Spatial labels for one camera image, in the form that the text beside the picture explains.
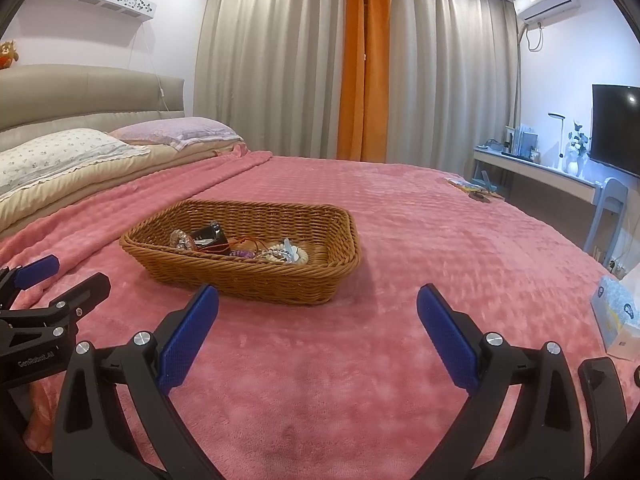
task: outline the beige bed sheet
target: beige bed sheet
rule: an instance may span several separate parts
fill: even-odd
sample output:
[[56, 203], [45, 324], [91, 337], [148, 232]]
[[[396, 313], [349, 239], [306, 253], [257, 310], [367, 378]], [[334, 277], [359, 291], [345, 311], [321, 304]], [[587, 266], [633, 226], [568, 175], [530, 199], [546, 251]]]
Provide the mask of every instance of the beige bed sheet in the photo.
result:
[[232, 150], [237, 143], [203, 142], [180, 152], [170, 146], [149, 146], [148, 155], [100, 162], [17, 191], [0, 201], [0, 238], [89, 195], [156, 171], [214, 157], [217, 152]]

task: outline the tissue box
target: tissue box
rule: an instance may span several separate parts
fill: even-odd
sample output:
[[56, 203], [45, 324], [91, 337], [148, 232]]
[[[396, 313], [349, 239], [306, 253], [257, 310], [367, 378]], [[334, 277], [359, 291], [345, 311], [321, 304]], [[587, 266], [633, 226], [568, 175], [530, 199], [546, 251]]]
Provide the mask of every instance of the tissue box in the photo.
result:
[[640, 358], [640, 314], [631, 292], [618, 280], [603, 276], [591, 307], [607, 353], [629, 361]]

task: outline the air conditioner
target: air conditioner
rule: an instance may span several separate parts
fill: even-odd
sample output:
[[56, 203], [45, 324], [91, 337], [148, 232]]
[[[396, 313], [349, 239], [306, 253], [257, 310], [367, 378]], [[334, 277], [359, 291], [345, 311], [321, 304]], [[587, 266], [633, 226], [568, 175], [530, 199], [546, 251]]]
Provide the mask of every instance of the air conditioner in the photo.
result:
[[526, 23], [541, 22], [546, 18], [580, 7], [578, 0], [514, 0], [516, 14]]

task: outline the pink bedspread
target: pink bedspread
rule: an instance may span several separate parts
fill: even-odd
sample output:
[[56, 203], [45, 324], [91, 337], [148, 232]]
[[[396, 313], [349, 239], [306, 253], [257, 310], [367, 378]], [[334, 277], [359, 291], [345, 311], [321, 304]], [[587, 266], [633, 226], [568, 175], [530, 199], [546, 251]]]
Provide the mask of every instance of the pink bedspread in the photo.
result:
[[[119, 247], [121, 232], [141, 219], [191, 195], [348, 209], [363, 259], [334, 300], [300, 308], [222, 297], [218, 320], [171, 399], [230, 480], [408, 479], [466, 398], [418, 320], [421, 285], [435, 283], [481, 330], [501, 332], [514, 345], [558, 341], [572, 370], [604, 355], [589, 304], [602, 267], [551, 227], [508, 204], [470, 200], [444, 176], [411, 166], [236, 152], [141, 178], [37, 221], [4, 244], [0, 262], [60, 257], [64, 275], [22, 306], [44, 305], [98, 270], [107, 274], [111, 296], [81, 321], [79, 337], [96, 346], [122, 344], [137, 330], [154, 329], [190, 296], [151, 280]], [[640, 399], [634, 365], [616, 365], [631, 412]], [[61, 380], [49, 380], [52, 396]], [[514, 399], [482, 460], [497, 449]]]

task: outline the metal bolt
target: metal bolt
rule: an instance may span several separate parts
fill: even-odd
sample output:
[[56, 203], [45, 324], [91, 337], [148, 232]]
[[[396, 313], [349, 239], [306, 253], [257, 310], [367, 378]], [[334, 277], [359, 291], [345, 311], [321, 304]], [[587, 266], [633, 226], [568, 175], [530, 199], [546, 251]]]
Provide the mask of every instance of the metal bolt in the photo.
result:
[[91, 345], [89, 345], [87, 341], [82, 341], [81, 343], [78, 343], [78, 346], [76, 346], [76, 353], [79, 353], [80, 355], [86, 354], [90, 348]]
[[553, 341], [550, 341], [549, 343], [546, 344], [546, 351], [548, 351], [550, 354], [553, 355], [558, 355], [560, 353], [560, 345], [558, 343], [554, 343]]
[[133, 342], [138, 346], [146, 345], [151, 339], [151, 334], [149, 332], [138, 332], [135, 336], [133, 336]]
[[491, 346], [500, 346], [504, 342], [502, 336], [496, 332], [489, 332], [485, 339]]

